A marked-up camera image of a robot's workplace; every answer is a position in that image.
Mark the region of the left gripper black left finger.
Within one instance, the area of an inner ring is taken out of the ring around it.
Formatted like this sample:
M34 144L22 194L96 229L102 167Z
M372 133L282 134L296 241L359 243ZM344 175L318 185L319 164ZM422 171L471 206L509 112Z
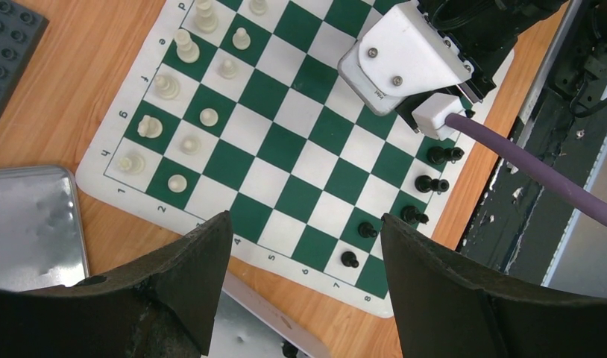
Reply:
M225 211L74 286L0 289L0 357L204 357L232 243Z

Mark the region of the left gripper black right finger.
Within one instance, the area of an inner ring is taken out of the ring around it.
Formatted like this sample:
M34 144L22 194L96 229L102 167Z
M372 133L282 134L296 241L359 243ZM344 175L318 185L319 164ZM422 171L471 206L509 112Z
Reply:
M499 273L382 218L389 295L404 357L607 357L607 298Z

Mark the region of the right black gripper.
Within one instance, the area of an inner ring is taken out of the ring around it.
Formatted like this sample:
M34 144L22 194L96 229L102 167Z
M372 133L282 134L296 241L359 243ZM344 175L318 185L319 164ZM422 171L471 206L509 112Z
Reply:
M496 84L493 76L518 36L557 12L563 1L419 1L439 34L449 37L460 58L474 67L466 82L479 99Z

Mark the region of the metal tin with black pieces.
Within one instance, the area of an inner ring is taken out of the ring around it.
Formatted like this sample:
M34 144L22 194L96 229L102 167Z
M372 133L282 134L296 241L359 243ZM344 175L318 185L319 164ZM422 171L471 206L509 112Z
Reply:
M330 357L316 336L226 273L208 357Z

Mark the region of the black chess pawn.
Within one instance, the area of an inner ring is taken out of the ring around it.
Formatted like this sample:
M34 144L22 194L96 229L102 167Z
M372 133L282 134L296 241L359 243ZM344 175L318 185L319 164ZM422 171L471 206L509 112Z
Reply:
M343 266L356 269L359 267L357 256L352 251L345 251L341 254L340 260Z
M375 239L378 236L378 230L370 222L361 222L357 231L362 238Z

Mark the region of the black chess piece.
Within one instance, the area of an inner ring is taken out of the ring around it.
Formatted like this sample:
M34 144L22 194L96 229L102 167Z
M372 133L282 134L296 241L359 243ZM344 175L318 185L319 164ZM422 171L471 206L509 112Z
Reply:
M450 183L445 179L431 178L428 175L420 175L415 179L415 188L422 193L447 192L450 188Z
M461 160L464 155L464 150L459 147L443 148L434 146L427 151L427 160L434 165L441 165L449 162L455 163Z

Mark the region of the green white chess mat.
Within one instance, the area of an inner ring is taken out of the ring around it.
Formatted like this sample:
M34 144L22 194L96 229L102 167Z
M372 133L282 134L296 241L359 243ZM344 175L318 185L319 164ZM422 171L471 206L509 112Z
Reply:
M222 211L232 255L382 318L393 314L381 217L416 206L435 230L464 160L434 165L437 141L376 116L339 58L390 1L168 1L76 171L88 195L177 233ZM362 238L361 222L378 230ZM358 268L343 266L352 251Z

